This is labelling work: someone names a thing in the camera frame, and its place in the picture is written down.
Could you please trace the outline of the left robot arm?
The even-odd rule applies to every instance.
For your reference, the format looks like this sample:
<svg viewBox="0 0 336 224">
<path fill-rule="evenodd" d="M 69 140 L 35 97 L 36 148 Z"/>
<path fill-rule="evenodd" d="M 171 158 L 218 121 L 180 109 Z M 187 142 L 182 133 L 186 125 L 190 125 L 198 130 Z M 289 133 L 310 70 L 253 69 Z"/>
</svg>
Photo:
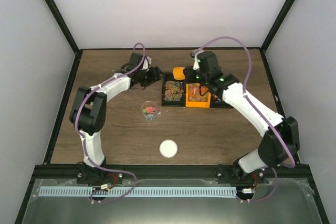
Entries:
<svg viewBox="0 0 336 224">
<path fill-rule="evenodd" d="M 133 52 L 128 63 L 104 82 L 78 88 L 69 120 L 80 137 L 83 149 L 82 178 L 102 184 L 107 178 L 106 157 L 101 146 L 101 130 L 106 121 L 108 102 L 118 94 L 139 84 L 146 88 L 159 81 L 163 72 L 151 66 L 152 59 Z"/>
</svg>

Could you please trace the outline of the orange plastic scoop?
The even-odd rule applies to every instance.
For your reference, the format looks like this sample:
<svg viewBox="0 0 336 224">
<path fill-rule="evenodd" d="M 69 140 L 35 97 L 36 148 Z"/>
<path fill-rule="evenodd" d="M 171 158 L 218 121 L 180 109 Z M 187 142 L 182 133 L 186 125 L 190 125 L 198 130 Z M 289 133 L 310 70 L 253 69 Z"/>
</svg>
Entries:
<svg viewBox="0 0 336 224">
<path fill-rule="evenodd" d="M 173 68 L 173 78 L 178 81 L 185 80 L 184 67 L 175 67 Z"/>
</svg>

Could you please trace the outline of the yellow bin with star candies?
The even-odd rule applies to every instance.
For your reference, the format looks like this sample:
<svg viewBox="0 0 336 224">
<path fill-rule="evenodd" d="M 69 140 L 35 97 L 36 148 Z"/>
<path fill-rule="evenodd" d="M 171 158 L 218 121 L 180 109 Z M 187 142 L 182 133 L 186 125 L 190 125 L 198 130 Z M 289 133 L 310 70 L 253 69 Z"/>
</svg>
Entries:
<svg viewBox="0 0 336 224">
<path fill-rule="evenodd" d="M 193 95 L 193 88 L 196 87 L 196 95 Z M 187 108 L 209 108 L 208 88 L 199 83 L 186 84 L 186 102 Z"/>
</svg>

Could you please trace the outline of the clear plastic cup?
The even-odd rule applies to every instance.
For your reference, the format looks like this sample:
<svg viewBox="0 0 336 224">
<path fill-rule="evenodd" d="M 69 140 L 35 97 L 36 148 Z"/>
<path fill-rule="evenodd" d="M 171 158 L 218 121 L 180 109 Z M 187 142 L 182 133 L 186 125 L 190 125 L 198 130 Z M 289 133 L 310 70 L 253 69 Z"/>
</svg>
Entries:
<svg viewBox="0 0 336 224">
<path fill-rule="evenodd" d="M 147 121 L 154 120 L 159 115 L 159 110 L 155 102 L 145 101 L 141 105 L 141 113 Z"/>
</svg>

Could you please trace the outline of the black bin with popsicle candies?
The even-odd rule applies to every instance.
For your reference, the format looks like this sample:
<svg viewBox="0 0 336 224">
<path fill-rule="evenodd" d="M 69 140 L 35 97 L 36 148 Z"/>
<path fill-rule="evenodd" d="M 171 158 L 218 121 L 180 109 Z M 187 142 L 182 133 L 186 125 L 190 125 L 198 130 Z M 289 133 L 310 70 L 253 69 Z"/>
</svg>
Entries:
<svg viewBox="0 0 336 224">
<path fill-rule="evenodd" d="M 171 72 L 163 75 L 161 105 L 162 106 L 186 106 L 186 84 L 184 80 L 176 80 Z"/>
</svg>

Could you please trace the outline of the black bin with lollipops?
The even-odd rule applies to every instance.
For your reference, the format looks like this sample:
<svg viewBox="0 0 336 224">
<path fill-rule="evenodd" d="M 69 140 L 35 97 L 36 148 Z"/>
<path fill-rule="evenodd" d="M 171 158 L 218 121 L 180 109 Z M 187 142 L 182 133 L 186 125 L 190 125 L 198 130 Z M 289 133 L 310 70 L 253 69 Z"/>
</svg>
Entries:
<svg viewBox="0 0 336 224">
<path fill-rule="evenodd" d="M 209 107 L 210 108 L 219 108 L 219 109 L 232 109 L 233 107 L 226 103 L 224 100 L 222 100 L 220 97 L 218 97 L 215 94 L 208 93 L 207 94 L 209 98 Z"/>
</svg>

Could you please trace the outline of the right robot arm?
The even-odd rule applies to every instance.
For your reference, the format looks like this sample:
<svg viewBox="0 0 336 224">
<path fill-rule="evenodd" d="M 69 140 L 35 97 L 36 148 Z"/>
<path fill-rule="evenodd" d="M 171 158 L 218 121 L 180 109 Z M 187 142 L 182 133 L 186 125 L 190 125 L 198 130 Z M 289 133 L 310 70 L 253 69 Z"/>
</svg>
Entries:
<svg viewBox="0 0 336 224">
<path fill-rule="evenodd" d="M 247 91 L 245 83 L 231 73 L 222 73 L 212 51 L 196 49 L 191 56 L 193 65 L 183 70 L 186 84 L 198 83 L 200 96 L 214 95 L 236 109 L 262 138 L 256 150 L 234 161 L 235 181 L 244 184 L 251 179 L 254 171 L 275 168 L 287 159 L 294 167 L 294 155 L 300 149 L 297 120 L 271 110 Z"/>
</svg>

